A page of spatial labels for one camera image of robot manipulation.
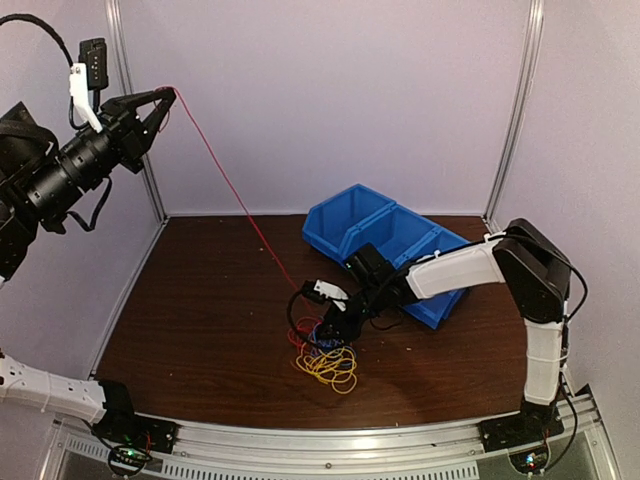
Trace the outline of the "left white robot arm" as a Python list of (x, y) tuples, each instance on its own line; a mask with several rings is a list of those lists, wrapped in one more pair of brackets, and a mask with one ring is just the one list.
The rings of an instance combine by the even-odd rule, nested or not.
[[(1, 280), (24, 261), (37, 232), (65, 234), (72, 206), (109, 183), (117, 166), (143, 168), (161, 124), (176, 100), (170, 87), (106, 101), (95, 127), (85, 126), (60, 145), (36, 124), (23, 103), (1, 118)], [(127, 387), (115, 381), (82, 381), (1, 356), (1, 399), (87, 422), (97, 434), (133, 444), (146, 430)]]

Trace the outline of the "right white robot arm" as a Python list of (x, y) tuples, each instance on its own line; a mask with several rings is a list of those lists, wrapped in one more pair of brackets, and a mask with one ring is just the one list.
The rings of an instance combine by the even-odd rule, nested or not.
[(530, 442), (550, 426), (568, 356), (572, 266), (529, 221), (513, 220), (502, 232), (400, 267), (367, 243), (349, 258), (347, 268), (361, 287), (353, 295), (321, 280), (308, 281), (301, 289), (305, 298), (329, 305), (316, 330), (323, 343), (343, 346), (355, 341), (364, 323), (387, 309), (454, 290), (506, 285), (527, 339), (523, 400), (512, 430), (519, 440)]

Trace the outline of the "blue bin near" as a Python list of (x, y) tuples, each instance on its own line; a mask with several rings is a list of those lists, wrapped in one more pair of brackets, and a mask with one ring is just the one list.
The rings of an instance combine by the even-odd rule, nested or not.
[[(410, 260), (432, 255), (436, 250), (441, 253), (468, 244), (469, 241), (443, 227), (434, 227), (424, 234), (415, 244), (399, 256), (394, 263), (396, 268), (403, 266)], [(418, 303), (406, 305), (404, 311), (436, 330), (443, 320), (446, 320), (458, 302), (468, 293), (467, 289), (452, 290), (439, 294)]]

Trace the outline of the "blue bin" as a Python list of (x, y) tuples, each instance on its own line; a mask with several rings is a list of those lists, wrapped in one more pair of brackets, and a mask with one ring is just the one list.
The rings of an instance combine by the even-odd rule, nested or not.
[(413, 211), (399, 205), (384, 208), (350, 227), (341, 243), (339, 262), (367, 243), (395, 267), (410, 258), (409, 251), (429, 235), (439, 234), (443, 228)]
[(303, 239), (332, 260), (342, 262), (348, 231), (395, 204), (367, 186), (353, 185), (309, 210), (302, 228)]
[[(443, 227), (434, 227), (424, 234), (415, 244), (399, 256), (394, 263), (396, 268), (403, 266), (410, 260), (432, 255), (436, 250), (441, 253), (468, 244), (469, 241)], [(406, 305), (404, 311), (436, 330), (443, 320), (446, 320), (458, 302), (468, 293), (467, 289), (452, 290), (439, 294), (418, 303)]]

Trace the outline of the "blue bin far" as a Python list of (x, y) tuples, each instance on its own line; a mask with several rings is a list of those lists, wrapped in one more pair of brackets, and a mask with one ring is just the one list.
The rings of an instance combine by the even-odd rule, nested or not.
[(302, 228), (303, 239), (332, 260), (342, 262), (348, 231), (395, 204), (367, 186), (353, 185), (309, 210)]

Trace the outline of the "blue bin middle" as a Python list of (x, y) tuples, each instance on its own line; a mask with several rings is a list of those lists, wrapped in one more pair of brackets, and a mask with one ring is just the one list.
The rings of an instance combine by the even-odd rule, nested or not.
[(367, 243), (395, 267), (410, 258), (409, 251), (429, 235), (439, 234), (443, 228), (413, 211), (399, 205), (384, 208), (350, 227), (341, 243), (339, 262)]

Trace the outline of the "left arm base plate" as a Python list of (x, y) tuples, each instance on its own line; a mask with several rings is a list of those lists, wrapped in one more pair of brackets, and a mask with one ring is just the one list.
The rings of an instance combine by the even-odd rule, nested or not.
[(107, 413), (92, 430), (102, 439), (141, 450), (171, 454), (177, 439), (178, 424), (148, 416)]

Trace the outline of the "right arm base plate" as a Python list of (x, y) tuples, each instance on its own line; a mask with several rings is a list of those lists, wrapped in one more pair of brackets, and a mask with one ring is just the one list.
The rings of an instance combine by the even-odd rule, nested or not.
[(518, 412), (513, 415), (483, 420), (479, 432), (485, 452), (512, 449), (542, 443), (545, 438), (564, 432), (563, 422), (554, 414)]

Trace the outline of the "front aluminium rail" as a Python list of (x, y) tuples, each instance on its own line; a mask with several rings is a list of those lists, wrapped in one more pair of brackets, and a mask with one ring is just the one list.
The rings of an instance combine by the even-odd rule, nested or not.
[[(547, 440), (553, 463), (574, 429), (571, 446), (542, 476), (521, 474), (516, 459), (537, 443), (489, 451), (480, 425), (490, 417), (413, 427), (286, 430), (178, 423), (170, 454), (132, 479), (623, 479), (604, 421), (590, 391), (558, 402), (564, 432)], [(119, 479), (109, 450), (85, 426), (54, 420), (36, 479)]]

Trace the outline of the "right aluminium frame post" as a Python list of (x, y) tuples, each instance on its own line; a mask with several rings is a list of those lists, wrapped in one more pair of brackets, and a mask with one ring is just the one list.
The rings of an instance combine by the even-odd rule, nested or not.
[(544, 18), (545, 2), (543, 0), (531, 0), (529, 2), (519, 74), (506, 136), (490, 195), (482, 216), (485, 225), (490, 231), (497, 231), (499, 229), (496, 214), (507, 184), (509, 170), (515, 158), (519, 137), (524, 125), (526, 107), (539, 60), (544, 31)]

